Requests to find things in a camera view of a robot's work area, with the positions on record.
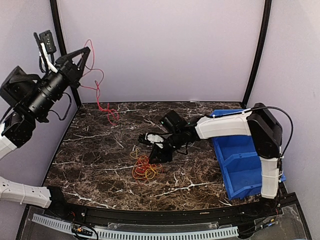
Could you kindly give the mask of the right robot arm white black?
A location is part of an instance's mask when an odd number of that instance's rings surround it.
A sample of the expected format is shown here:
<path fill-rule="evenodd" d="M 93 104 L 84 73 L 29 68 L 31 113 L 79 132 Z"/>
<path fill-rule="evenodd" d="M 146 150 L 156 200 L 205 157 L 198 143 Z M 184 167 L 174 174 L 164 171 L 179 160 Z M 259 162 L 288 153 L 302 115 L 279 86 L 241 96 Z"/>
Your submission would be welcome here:
<path fill-rule="evenodd" d="M 152 147 L 152 163 L 171 162 L 182 147 L 211 139 L 228 197 L 242 199 L 252 192 L 264 198 L 255 205 L 258 216 L 266 217 L 274 210 L 272 199 L 278 193 L 287 145 L 270 106 L 257 103 L 247 109 L 216 110 L 192 121 L 169 111 L 160 123 L 165 133 L 149 132 L 139 137 L 141 143 Z"/>

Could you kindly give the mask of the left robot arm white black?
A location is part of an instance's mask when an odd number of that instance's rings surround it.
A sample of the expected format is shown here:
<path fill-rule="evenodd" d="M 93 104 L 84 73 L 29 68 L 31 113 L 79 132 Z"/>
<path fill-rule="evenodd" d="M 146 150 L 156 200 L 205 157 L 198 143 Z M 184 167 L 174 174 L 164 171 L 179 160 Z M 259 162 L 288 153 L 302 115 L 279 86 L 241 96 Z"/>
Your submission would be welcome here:
<path fill-rule="evenodd" d="M 27 143 L 36 123 L 47 123 L 48 113 L 67 88 L 77 89 L 86 67 L 90 48 L 84 47 L 59 57 L 53 69 L 43 77 L 27 74 L 15 67 L 0 87 L 0 96 L 9 104 L 0 121 L 0 157 Z M 58 187 L 39 187 L 13 182 L 1 177 L 0 198 L 4 201 L 51 208 L 60 218 L 67 218 L 70 206 Z"/>

